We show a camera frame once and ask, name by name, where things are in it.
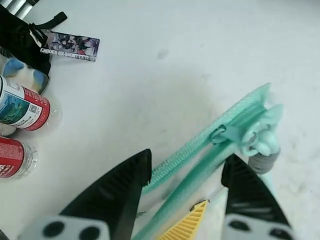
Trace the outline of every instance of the black dot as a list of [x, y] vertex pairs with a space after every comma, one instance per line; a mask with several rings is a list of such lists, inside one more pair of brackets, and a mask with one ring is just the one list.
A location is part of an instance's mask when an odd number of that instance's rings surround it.
[[287, 231], [280, 228], [272, 229], [269, 235], [276, 237], [277, 239], [293, 240], [292, 236]]
[[43, 229], [43, 235], [47, 238], [58, 236], [65, 228], [65, 224], [61, 221], [54, 221], [49, 223]]
[[229, 223], [229, 226], [234, 229], [242, 230], [245, 232], [250, 231], [250, 228], [248, 227], [248, 225], [243, 221], [233, 220], [232, 222]]
[[96, 226], [89, 226], [80, 232], [80, 240], [96, 240], [100, 235], [100, 230]]

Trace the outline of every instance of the black bag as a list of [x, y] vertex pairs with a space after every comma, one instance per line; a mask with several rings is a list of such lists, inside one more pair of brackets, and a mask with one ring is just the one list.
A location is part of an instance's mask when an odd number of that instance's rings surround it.
[[50, 55], [40, 52], [47, 40], [42, 30], [52, 29], [66, 19], [65, 13], [60, 12], [44, 24], [28, 24], [0, 5], [0, 54], [13, 56], [49, 77]]

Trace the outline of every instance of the white table surface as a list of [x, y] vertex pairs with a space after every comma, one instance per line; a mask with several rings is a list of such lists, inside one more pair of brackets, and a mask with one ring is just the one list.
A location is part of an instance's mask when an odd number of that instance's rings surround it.
[[96, 62], [52, 59], [48, 92], [63, 120], [30, 138], [36, 170], [0, 183], [0, 228], [11, 239], [133, 154], [151, 148], [156, 165], [266, 82], [285, 104], [278, 201], [299, 235], [320, 239], [317, 0], [41, 0], [25, 20], [60, 11], [68, 19], [56, 31], [100, 47]]

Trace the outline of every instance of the mint green pouch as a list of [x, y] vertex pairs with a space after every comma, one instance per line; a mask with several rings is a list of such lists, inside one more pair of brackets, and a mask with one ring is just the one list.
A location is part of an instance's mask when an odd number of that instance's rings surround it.
[[[264, 107], [270, 86], [267, 83], [248, 94], [152, 170], [151, 182], [142, 190], [133, 240], [159, 237], [231, 154], [268, 156], [279, 151], [275, 130], [283, 106]], [[175, 181], [183, 169], [187, 173]]]

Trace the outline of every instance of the black strap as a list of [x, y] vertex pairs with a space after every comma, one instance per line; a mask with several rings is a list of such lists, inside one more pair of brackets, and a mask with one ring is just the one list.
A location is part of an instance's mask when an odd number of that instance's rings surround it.
[[58, 26], [62, 22], [64, 22], [67, 19], [67, 15], [61, 11], [57, 15], [53, 17], [50, 21], [47, 21], [43, 24], [35, 25], [38, 29], [53, 29], [54, 27]]

